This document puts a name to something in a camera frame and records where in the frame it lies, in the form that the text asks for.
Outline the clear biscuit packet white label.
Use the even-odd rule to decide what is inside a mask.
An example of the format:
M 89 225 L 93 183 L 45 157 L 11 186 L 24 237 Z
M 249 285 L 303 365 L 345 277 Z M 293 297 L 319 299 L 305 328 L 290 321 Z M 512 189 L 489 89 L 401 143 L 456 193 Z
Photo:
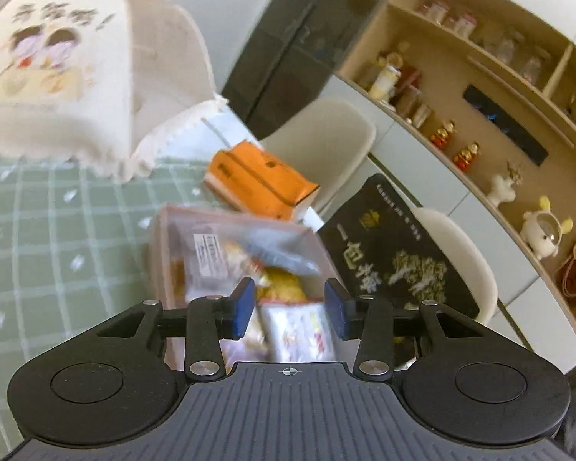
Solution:
M 176 306 L 229 295 L 244 277 L 267 287 L 273 267 L 307 284 L 333 273 L 310 228 L 218 209 L 162 208 L 149 252 L 156 294 Z

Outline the white red packet in box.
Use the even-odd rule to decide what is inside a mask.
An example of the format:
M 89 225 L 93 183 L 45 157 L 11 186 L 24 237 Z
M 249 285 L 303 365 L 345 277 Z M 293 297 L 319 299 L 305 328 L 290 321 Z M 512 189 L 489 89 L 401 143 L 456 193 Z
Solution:
M 259 313 L 272 362 L 335 360 L 334 339 L 323 303 L 265 303 Z

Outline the pink cardboard box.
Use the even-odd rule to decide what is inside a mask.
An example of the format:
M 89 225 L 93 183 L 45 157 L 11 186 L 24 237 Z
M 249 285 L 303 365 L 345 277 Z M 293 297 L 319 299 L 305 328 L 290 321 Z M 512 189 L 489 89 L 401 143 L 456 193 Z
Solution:
M 337 273 L 307 226 L 166 206 L 152 222 L 149 273 L 167 309 L 227 297 L 242 279 L 253 280 L 255 307 L 243 338 L 220 343 L 227 368 L 245 361 L 351 365 L 356 359 L 357 342 L 340 340 L 324 309 L 324 284 Z

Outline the black plum snack bag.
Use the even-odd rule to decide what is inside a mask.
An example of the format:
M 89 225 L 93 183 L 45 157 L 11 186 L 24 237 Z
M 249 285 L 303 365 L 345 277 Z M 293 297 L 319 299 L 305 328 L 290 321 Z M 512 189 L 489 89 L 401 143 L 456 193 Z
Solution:
M 370 176 L 318 236 L 353 297 L 379 295 L 407 309 L 432 300 L 477 317 L 467 285 L 383 175 Z

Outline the cream chair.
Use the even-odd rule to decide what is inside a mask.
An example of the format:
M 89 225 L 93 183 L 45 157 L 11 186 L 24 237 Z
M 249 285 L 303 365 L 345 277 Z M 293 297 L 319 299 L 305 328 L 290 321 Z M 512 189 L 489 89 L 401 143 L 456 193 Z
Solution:
M 448 216 L 430 208 L 413 208 L 424 226 L 470 290 L 478 305 L 475 320 L 487 326 L 495 314 L 498 289 L 488 262 L 469 236 Z
M 373 122 L 348 101 L 318 98 L 261 145 L 319 185 L 311 206 L 323 213 L 358 170 L 376 136 Z

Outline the orange tissue pack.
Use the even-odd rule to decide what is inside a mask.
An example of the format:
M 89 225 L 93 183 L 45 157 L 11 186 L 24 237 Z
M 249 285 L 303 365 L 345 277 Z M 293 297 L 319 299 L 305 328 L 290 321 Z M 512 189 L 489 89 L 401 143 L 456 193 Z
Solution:
M 278 157 L 247 141 L 218 151 L 204 182 L 242 212 L 290 222 L 301 219 L 320 188 Z

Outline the green checked tablecloth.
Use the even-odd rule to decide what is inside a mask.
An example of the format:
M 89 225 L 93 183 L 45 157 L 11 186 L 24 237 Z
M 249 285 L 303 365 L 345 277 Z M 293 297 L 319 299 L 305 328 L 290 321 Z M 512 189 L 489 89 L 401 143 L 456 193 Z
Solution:
M 200 160 L 164 159 L 126 184 L 75 163 L 0 159 L 0 459 L 19 444 L 19 367 L 151 296 L 149 227 L 168 203 L 215 206 Z

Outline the white deer figurine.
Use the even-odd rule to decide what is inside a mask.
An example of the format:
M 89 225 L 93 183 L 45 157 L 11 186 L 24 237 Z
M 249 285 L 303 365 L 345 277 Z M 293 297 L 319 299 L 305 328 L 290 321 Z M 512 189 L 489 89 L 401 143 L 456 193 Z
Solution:
M 507 174 L 495 174 L 490 180 L 490 192 L 487 195 L 487 200 L 495 208 L 500 207 L 502 204 L 512 203 L 516 199 L 515 188 L 521 186 L 523 177 L 521 168 L 507 161 Z

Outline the white bunny figurine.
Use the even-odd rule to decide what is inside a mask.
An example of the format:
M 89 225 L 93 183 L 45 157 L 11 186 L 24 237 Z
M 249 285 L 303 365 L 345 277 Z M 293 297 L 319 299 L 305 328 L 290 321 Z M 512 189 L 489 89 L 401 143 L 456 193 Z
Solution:
M 571 217 L 560 221 L 551 212 L 550 198 L 547 196 L 541 196 L 538 209 L 525 212 L 522 218 L 519 235 L 537 260 L 557 256 L 563 236 L 573 229 Z

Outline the cream mesh food cover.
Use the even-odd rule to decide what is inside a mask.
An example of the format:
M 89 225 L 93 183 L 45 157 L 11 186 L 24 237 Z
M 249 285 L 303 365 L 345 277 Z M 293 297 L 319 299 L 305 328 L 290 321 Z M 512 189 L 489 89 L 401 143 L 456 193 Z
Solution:
M 224 106 L 181 6 L 10 0 L 0 10 L 0 157 L 74 160 L 127 182 Z

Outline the dark glass cabinet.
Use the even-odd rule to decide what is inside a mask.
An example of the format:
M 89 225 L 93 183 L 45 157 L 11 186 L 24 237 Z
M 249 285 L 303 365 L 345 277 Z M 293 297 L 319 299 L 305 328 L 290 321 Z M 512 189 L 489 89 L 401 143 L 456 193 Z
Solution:
M 380 1 L 270 1 L 222 90 L 256 138 L 318 97 Z

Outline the wooden wall shelf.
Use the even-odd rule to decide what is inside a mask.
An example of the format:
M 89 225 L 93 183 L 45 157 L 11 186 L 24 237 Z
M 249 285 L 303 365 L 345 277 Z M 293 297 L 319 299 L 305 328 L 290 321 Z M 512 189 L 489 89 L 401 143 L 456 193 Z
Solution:
M 382 0 L 338 70 L 360 99 L 383 52 L 401 53 L 408 74 L 396 107 L 367 101 L 386 122 L 374 156 L 419 202 L 459 211 L 503 302 L 536 281 L 561 295 L 561 266 L 576 242 L 576 125 L 554 102 L 569 40 L 503 0 Z M 507 174 L 508 160 L 523 183 L 514 202 L 495 208 L 490 180 Z M 573 229 L 557 256 L 537 260 L 519 232 L 541 196 Z

